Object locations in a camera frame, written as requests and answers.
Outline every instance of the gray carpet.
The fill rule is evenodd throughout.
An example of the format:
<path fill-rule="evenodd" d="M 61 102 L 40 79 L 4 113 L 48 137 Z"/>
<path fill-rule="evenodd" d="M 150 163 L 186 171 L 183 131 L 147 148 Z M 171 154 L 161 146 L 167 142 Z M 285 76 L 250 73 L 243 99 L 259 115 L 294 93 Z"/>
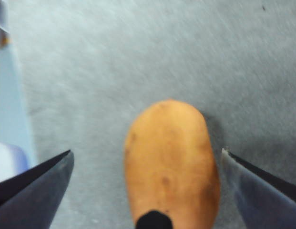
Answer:
<path fill-rule="evenodd" d="M 39 160 L 75 152 L 52 229 L 133 227 L 123 140 L 167 98 L 205 114 L 217 162 L 296 184 L 296 0 L 10 0 L 9 20 Z M 214 228 L 244 228 L 221 179 Z"/>

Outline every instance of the floor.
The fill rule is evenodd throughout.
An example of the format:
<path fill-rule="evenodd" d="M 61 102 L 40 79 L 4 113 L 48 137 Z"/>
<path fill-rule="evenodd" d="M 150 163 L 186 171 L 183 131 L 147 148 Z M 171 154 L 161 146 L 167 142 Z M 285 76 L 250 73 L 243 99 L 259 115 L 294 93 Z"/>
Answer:
<path fill-rule="evenodd" d="M 51 229 L 133 227 L 123 141 L 167 98 L 202 111 L 218 165 L 228 146 L 296 184 L 296 0 L 8 3 L 38 159 L 75 153 Z M 214 228 L 244 228 L 220 173 Z"/>

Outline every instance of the light blue wall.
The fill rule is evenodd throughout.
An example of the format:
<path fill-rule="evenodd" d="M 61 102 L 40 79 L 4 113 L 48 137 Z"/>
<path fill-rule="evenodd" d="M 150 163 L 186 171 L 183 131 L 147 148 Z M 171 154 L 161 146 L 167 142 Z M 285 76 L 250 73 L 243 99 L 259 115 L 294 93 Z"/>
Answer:
<path fill-rule="evenodd" d="M 11 45 L 0 49 L 0 142 L 22 148 L 31 167 L 36 156 L 13 61 Z"/>

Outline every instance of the black object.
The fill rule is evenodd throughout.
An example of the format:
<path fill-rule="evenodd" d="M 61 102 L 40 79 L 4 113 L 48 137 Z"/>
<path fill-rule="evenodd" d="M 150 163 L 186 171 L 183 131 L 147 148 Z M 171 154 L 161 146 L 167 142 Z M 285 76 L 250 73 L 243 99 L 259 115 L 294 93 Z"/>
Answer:
<path fill-rule="evenodd" d="M 168 216 L 159 211 L 150 211 L 141 216 L 136 223 L 136 229 L 172 229 Z"/>
<path fill-rule="evenodd" d="M 74 157 L 64 152 L 0 183 L 0 229 L 48 229 L 71 178 Z"/>
<path fill-rule="evenodd" d="M 296 186 L 223 150 L 222 166 L 248 229 L 296 229 Z"/>

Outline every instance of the potato skin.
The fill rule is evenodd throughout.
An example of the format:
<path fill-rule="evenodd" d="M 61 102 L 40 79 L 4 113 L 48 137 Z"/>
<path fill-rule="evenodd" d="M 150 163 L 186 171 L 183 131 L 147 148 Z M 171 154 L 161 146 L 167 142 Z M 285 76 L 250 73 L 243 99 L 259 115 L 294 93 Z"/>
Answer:
<path fill-rule="evenodd" d="M 203 115 L 176 100 L 153 104 L 125 140 L 125 179 L 133 221 L 150 210 L 175 229 L 210 229 L 220 182 Z"/>

